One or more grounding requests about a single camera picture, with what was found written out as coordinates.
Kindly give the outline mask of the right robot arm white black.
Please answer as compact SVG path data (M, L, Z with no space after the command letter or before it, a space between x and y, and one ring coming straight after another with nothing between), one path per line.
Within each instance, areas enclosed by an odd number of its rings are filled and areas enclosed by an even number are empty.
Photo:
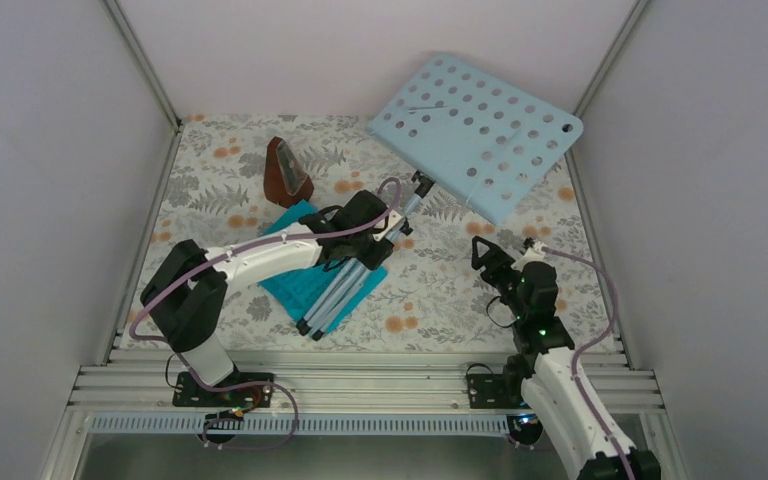
M522 410L507 418L515 446L547 434L571 479L659 479L655 454L637 446L598 397L575 345L556 312L556 269L547 249L528 238L519 257L481 237L472 239L471 266L509 308L516 347L501 372L468 366L465 381L473 410Z

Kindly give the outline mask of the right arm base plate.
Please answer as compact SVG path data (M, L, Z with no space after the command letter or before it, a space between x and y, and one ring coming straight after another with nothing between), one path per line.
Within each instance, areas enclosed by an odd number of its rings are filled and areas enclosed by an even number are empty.
M466 375L471 409L510 409L511 401L501 374L470 373Z

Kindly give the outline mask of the light blue music stand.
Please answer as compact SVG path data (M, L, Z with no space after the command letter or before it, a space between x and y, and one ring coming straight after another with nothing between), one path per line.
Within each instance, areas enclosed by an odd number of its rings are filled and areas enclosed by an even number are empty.
M529 237L588 250L564 153L581 121L450 56L424 65L373 118L303 117L299 152L316 203L342 203L385 178L409 199L415 172L434 187L409 216L387 278L335 340L384 350L504 350L510 321L470 266L476 236L516 253Z

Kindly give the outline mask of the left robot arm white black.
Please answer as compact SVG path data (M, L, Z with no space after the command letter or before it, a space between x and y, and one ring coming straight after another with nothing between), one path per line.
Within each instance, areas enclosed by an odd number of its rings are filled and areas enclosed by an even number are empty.
M238 391L236 367L216 334L225 296L287 272L357 259L377 267L391 253L388 234L404 217L362 190L343 206L300 216L273 233L236 245L206 248L177 243L140 295L140 318L150 317L161 338L215 405Z

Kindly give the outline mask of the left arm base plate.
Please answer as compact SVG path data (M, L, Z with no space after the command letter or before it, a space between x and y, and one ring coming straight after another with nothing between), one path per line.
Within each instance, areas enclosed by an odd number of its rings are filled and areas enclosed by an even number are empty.
M271 404L274 388L262 385L262 382L272 382L273 380L274 375L271 373L232 374L220 384L220 387L250 382L258 382L258 385L238 388L233 391L210 392L202 388L190 373L182 372L178 375L175 383L172 405L175 407L244 411L252 408L268 408Z

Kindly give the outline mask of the brown wooden metronome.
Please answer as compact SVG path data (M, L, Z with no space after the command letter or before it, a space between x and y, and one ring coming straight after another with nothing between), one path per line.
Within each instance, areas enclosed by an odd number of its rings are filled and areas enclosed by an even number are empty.
M268 201L283 208L310 201L313 195L309 174L281 137L273 137L267 146L263 189Z

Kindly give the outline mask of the blue sheet music page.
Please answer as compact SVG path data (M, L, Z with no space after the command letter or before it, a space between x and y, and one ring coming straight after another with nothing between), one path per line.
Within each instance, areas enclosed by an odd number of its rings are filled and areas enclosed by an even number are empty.
M316 212L317 210L310 203L302 200L296 205L289 207L275 222L269 224L261 232L261 235L273 234L296 222L300 217ZM338 270L325 272L323 266L317 266L277 275L263 280L260 282L260 285L281 304L291 319L298 323L300 320L308 318L307 312L331 281L336 278L337 273ZM330 334L334 332L341 322L384 281L387 275L388 272L384 267L372 271L364 281L363 286L336 315L333 322L324 330L324 333Z

